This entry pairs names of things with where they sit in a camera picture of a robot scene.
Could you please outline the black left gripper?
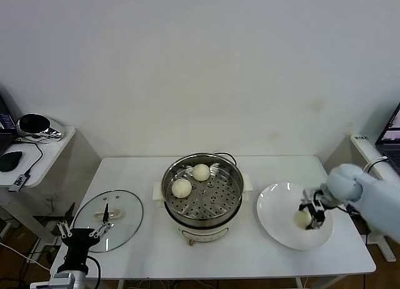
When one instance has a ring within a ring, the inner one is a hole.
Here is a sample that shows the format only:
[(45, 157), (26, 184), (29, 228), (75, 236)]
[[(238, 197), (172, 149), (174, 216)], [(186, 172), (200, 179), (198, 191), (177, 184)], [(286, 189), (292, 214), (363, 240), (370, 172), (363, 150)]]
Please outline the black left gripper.
[(57, 272), (62, 271), (81, 271), (88, 272), (89, 268), (86, 265), (89, 249), (99, 243), (105, 233), (111, 228), (109, 222), (109, 206), (106, 204), (101, 224), (95, 230), (92, 228), (74, 228), (70, 230), (73, 222), (73, 211), (75, 203), (73, 203), (61, 221), (57, 222), (62, 242), (67, 246), (67, 253), (64, 263), (57, 269)]

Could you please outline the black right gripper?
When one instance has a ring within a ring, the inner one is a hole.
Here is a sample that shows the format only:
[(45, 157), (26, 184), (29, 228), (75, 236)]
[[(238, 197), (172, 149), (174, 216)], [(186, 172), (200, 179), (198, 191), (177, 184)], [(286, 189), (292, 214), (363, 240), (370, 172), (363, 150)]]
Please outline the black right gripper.
[(330, 210), (331, 207), (326, 204), (322, 190), (317, 190), (311, 194), (311, 202), (301, 203), (298, 210), (307, 214), (308, 223), (307, 230), (318, 230), (325, 222), (325, 211)]

